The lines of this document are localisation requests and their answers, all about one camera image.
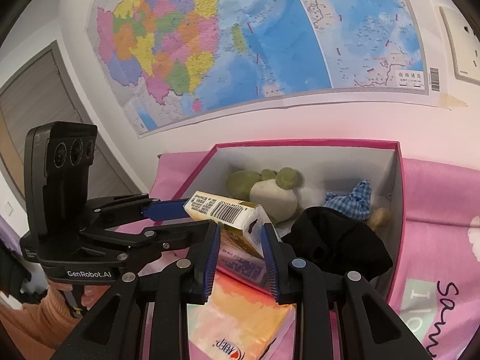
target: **green stuffed frog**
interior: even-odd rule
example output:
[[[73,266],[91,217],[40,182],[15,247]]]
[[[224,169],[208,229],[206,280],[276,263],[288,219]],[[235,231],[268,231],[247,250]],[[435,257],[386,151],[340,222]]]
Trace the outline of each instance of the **green stuffed frog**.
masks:
[[[273,223],[292,218],[297,211],[297,196],[293,188],[299,181],[292,168],[282,168],[277,173],[263,169],[259,174],[250,170],[231,173],[226,189],[232,198],[261,204]]]

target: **tan plush toy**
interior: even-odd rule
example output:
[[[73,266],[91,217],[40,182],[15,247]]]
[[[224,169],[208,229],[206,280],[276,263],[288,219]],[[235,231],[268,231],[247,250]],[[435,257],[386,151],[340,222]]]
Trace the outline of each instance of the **tan plush toy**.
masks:
[[[262,173],[241,170],[229,175],[226,189],[232,198],[261,204],[273,223],[292,218],[297,211],[297,196],[292,190],[299,177],[292,168],[278,173],[263,169]]]
[[[376,232],[387,227],[389,220],[390,210],[388,208],[377,208],[373,210],[370,218],[368,218],[367,226]]]

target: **person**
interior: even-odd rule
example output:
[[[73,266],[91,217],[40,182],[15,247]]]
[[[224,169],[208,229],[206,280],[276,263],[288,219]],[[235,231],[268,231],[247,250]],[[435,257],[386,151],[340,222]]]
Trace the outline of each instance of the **person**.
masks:
[[[89,309],[108,288],[84,286],[82,305]],[[79,321],[70,315],[60,293],[71,290],[69,284],[49,282],[47,295],[38,305],[23,304],[20,310],[14,310],[0,303],[0,357],[48,360]]]

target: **door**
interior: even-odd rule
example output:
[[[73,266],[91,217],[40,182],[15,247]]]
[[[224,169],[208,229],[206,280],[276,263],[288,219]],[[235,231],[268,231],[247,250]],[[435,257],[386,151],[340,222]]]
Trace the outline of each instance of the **door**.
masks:
[[[0,155],[11,181],[23,197],[23,154],[27,132],[33,127],[57,120],[90,122],[79,115],[86,115],[85,110],[79,112],[71,101],[57,61],[58,57],[54,58],[53,51],[48,50],[23,69],[0,93]],[[105,144],[100,149],[99,142],[103,142],[100,136],[95,148],[95,160],[90,167],[88,198],[138,193],[131,180],[119,175],[122,173],[119,170],[123,171],[119,169],[119,164],[115,169],[107,160],[113,155]]]

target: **human hand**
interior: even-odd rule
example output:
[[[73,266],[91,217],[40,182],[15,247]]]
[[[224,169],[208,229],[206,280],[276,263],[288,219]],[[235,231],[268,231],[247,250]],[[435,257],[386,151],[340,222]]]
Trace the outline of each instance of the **human hand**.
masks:
[[[50,287],[59,290],[59,291],[72,291],[73,287],[71,284],[64,283],[55,283],[47,279]],[[86,307],[87,310],[90,310],[92,306],[99,300],[102,295],[108,290],[110,286],[83,286],[83,294],[81,303],[82,306]]]
[[[90,310],[110,286],[84,286],[82,295],[82,306]]]

